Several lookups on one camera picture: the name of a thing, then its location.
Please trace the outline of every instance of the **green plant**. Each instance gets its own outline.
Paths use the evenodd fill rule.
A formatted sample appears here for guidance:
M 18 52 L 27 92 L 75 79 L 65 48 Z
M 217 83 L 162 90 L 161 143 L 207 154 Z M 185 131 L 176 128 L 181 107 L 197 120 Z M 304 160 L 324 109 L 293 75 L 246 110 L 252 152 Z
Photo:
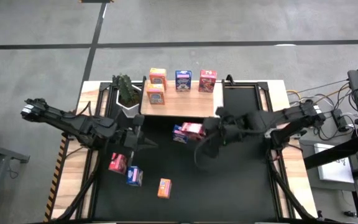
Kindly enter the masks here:
M 124 106 L 133 106 L 139 102 L 139 94 L 132 87 L 131 78 L 128 75 L 112 77 L 113 82 L 118 83 L 120 100 Z

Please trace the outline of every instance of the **black stand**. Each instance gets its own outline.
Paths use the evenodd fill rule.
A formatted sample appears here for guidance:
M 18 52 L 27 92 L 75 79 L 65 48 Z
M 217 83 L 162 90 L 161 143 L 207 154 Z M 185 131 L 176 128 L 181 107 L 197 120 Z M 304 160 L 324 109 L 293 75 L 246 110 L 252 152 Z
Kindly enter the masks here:
M 358 137 L 303 159 L 306 169 L 346 158 L 358 152 Z

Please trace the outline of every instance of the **wooden platform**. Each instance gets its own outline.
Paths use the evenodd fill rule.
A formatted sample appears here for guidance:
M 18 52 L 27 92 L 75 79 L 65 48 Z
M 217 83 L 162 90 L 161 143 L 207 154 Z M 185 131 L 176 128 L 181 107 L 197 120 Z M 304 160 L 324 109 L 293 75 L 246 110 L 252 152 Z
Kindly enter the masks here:
M 222 83 L 215 83 L 213 93 L 198 91 L 199 81 L 191 82 L 190 92 L 177 92 L 175 81 L 167 81 L 167 90 L 164 92 L 165 105 L 151 105 L 147 92 L 143 92 L 140 113 L 156 116 L 189 116 L 206 118 L 215 116 L 218 106 L 223 106 Z
M 282 110 L 290 106 L 283 80 L 251 80 L 251 81 L 245 80 L 241 82 L 267 82 L 269 87 L 270 100 L 272 102 L 272 108 L 274 111 Z M 100 81 L 84 82 L 81 90 L 81 96 L 78 103 L 77 111 L 81 111 L 86 106 L 86 104 L 89 101 L 91 101 L 91 106 L 94 113 L 94 109 L 96 107 L 96 102 L 98 99 L 100 83 L 101 83 Z M 215 86 L 215 91 L 218 89 L 222 90 L 222 88 L 218 86 Z M 222 99 L 219 98 L 214 98 L 214 100 L 216 100 L 217 102 L 222 101 Z M 263 94 L 262 91 L 261 91 L 261 100 L 264 110 L 267 110 L 265 95 Z M 101 111 L 104 111 L 105 106 L 106 106 L 106 99 L 103 99 Z M 210 110 L 208 110 L 207 113 L 203 114 L 202 116 L 212 116 L 213 114 L 214 114 L 214 109 L 211 108 Z M 70 143 L 68 141 L 65 142 L 66 143 L 63 144 L 63 146 L 67 147 L 67 152 L 71 152 L 79 148 L 77 141 L 71 141 Z M 299 146 L 298 141 L 291 141 L 291 144 Z M 58 156 L 57 171 L 55 171 L 55 173 L 53 174 L 52 186 L 50 189 L 50 196 L 47 201 L 47 211 L 45 212 L 44 221 L 47 221 L 51 218 L 57 218 L 59 215 L 61 215 L 64 212 L 64 210 L 67 208 L 67 206 L 69 206 L 69 204 L 73 201 L 75 195 L 79 192 L 81 186 L 81 180 L 84 173 L 84 166 L 86 160 L 86 149 L 82 149 L 67 158 L 65 158 L 65 154 L 60 157 L 60 152 Z M 97 152 L 94 152 L 93 159 L 96 158 L 96 154 Z M 284 159 L 285 169 L 286 169 L 287 178 L 289 181 L 289 186 L 291 188 L 291 191 L 294 193 L 295 197 L 299 200 L 302 206 L 304 206 L 304 208 L 311 215 L 317 217 L 316 207 L 314 205 L 314 200 L 313 200 L 313 195 L 311 193 L 308 175 L 306 173 L 305 164 L 303 162 L 302 152 L 294 147 L 286 147 L 283 150 L 283 159 Z M 84 218 L 87 217 L 88 215 L 88 207 L 90 204 L 89 201 L 90 191 L 91 189 L 88 191 L 85 198 L 85 203 L 82 213 L 82 217 Z M 280 194 L 281 207 L 283 210 L 284 217 L 288 217 L 287 202 L 285 199 L 285 195 L 283 194 L 282 190 L 279 190 L 279 194 Z

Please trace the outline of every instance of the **blue box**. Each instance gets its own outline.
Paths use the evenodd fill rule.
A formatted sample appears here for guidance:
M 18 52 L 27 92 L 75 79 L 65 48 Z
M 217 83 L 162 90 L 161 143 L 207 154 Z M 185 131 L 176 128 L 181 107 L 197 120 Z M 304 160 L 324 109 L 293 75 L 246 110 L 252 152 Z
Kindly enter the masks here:
M 172 133 L 173 133 L 174 141 L 178 141 L 186 144 L 187 141 L 189 140 L 187 135 L 181 131 L 181 126 L 179 125 L 175 125 L 175 127 L 173 127 Z
M 143 171 L 137 166 L 130 166 L 127 172 L 127 184 L 142 186 Z
M 191 71 L 175 71 L 175 84 L 177 91 L 190 91 Z

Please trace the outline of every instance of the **plant pot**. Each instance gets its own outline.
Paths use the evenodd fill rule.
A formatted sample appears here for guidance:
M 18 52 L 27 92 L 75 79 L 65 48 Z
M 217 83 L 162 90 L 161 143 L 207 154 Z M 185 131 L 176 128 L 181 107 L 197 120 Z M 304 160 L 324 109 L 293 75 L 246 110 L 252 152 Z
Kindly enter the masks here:
M 141 95 L 142 90 L 141 90 L 139 87 L 134 86 L 134 85 L 132 85 L 132 87 L 134 87 L 134 90 L 135 90 L 136 92 L 138 92 L 138 94 L 139 94 L 139 99 L 141 100 L 142 97 L 143 97 L 143 96 Z M 122 112 L 124 112 L 124 114 L 127 116 L 127 118 L 134 118 L 135 115 L 139 114 L 139 104 L 136 104 L 136 105 L 131 106 L 130 108 L 128 108 L 128 107 L 126 107 L 126 106 L 120 104 L 120 102 L 118 101 L 118 99 L 119 99 L 119 90 L 117 91 L 116 104 L 122 108 Z

